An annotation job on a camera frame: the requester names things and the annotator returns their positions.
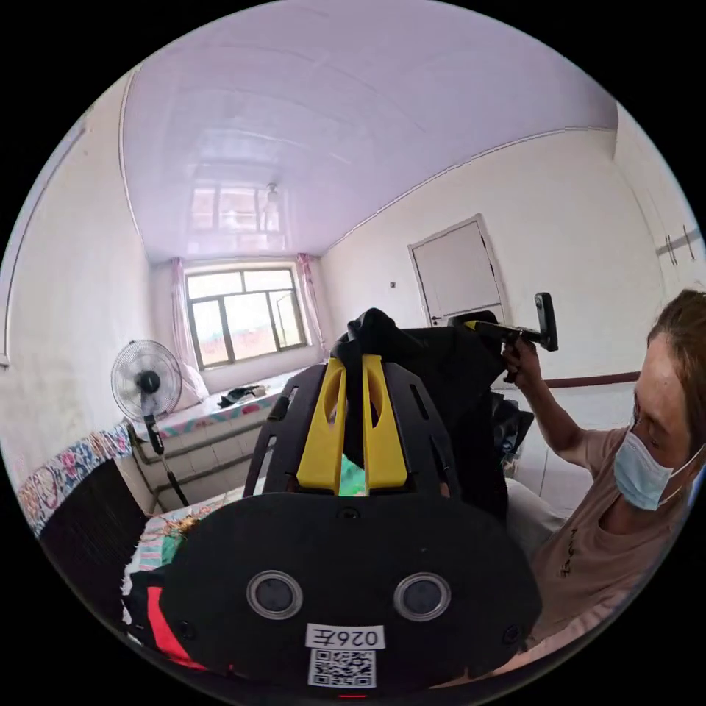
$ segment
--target brown hair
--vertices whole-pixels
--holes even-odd
[[[664,334],[686,397],[690,456],[706,443],[706,292],[685,289],[663,309],[647,337]]]

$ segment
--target white ceiling panel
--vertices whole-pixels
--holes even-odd
[[[469,10],[432,0],[282,0],[147,59],[123,138],[135,218],[150,259],[161,261],[321,254],[476,154],[616,124],[615,101],[580,69]],[[229,225],[218,213],[209,227],[203,218],[195,225],[194,189],[270,182],[278,232],[252,232],[256,219],[239,214]]]

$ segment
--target red fabric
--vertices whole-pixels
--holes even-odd
[[[192,669],[206,669],[196,662],[192,662],[184,648],[174,637],[174,633],[167,625],[167,621],[160,610],[160,596],[162,588],[160,586],[149,586],[147,588],[147,618],[152,628],[154,641],[161,652],[164,652],[172,662],[177,662],[184,667]]]

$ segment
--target face mask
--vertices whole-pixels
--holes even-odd
[[[680,490],[660,500],[670,479],[684,470],[699,455],[697,451],[681,468],[660,466],[650,455],[645,445],[632,432],[628,432],[613,466],[616,485],[623,497],[640,510],[656,510],[671,500]]]

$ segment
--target pillow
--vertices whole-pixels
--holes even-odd
[[[186,363],[179,363],[179,370],[182,373],[182,395],[174,408],[175,412],[193,407],[208,397],[208,388],[198,370]]]

